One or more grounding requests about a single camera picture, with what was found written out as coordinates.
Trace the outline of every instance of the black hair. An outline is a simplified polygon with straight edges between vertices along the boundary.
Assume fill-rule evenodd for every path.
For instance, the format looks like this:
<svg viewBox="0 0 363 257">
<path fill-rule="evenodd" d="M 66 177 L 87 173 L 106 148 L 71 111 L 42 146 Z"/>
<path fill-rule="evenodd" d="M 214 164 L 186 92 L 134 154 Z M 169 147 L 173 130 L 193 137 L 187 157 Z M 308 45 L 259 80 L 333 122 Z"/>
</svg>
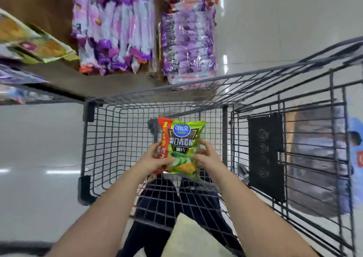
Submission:
<svg viewBox="0 0 363 257">
<path fill-rule="evenodd" d="M 355 145 L 360 145 L 362 142 L 361 135 L 357 131 L 349 131 L 350 139 Z"/>
</svg>

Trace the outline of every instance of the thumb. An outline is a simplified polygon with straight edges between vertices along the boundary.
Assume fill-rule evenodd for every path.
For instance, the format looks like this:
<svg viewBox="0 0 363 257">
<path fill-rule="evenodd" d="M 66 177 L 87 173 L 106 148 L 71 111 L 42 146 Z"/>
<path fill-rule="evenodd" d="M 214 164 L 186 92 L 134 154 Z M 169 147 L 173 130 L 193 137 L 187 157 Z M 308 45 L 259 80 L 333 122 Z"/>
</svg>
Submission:
<svg viewBox="0 0 363 257">
<path fill-rule="evenodd" d="M 195 154 L 191 156 L 191 158 L 201 163 L 205 163 L 208 161 L 208 157 L 202 154 Z"/>
<path fill-rule="evenodd" d="M 174 157 L 164 158 L 164 159 L 155 159 L 155 163 L 158 166 L 170 164 L 174 161 Z"/>
</svg>

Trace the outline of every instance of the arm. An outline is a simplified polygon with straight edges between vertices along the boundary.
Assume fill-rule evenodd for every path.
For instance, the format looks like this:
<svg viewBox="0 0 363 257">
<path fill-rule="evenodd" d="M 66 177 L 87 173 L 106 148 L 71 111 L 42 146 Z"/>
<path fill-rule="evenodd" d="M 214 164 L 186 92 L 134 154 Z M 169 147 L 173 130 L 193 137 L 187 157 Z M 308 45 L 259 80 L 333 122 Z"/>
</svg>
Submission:
<svg viewBox="0 0 363 257">
<path fill-rule="evenodd" d="M 304 256 L 317 254 L 303 238 L 251 191 L 221 162 L 212 145 L 200 141 L 206 150 L 193 156 L 222 193 L 238 239 L 247 257 Z"/>
<path fill-rule="evenodd" d="M 119 249 L 137 189 L 149 174 L 173 158 L 153 159 L 160 143 L 150 146 L 52 248 L 48 257 L 114 257 Z"/>
</svg>

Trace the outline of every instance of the potato chip package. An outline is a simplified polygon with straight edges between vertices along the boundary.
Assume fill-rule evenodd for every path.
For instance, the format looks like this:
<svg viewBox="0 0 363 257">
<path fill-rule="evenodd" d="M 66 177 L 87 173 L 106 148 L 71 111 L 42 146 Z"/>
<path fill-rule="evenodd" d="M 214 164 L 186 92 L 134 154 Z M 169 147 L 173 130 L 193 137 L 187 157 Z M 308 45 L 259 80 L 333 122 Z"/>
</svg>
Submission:
<svg viewBox="0 0 363 257">
<path fill-rule="evenodd" d="M 198 146 L 198 139 L 206 123 L 204 121 L 180 122 L 170 118 L 158 117 L 161 128 L 161 156 L 174 157 L 174 162 L 165 166 L 171 173 L 185 173 L 199 176 L 196 162 L 190 159 Z"/>
</svg>

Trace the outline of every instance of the person's right hand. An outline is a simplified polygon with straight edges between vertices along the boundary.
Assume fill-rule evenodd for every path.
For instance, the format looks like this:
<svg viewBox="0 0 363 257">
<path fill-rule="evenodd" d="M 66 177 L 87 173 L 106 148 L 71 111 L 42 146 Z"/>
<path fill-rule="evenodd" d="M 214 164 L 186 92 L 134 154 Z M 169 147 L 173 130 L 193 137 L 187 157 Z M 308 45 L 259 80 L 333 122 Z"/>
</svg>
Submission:
<svg viewBox="0 0 363 257">
<path fill-rule="evenodd" d="M 212 179 L 215 179 L 213 176 L 218 176 L 218 172 L 226 170 L 227 167 L 222 163 L 210 142 L 199 140 L 199 143 L 204 145 L 206 149 L 198 149 L 191 158 L 200 162 L 200 166 L 207 170 Z"/>
</svg>

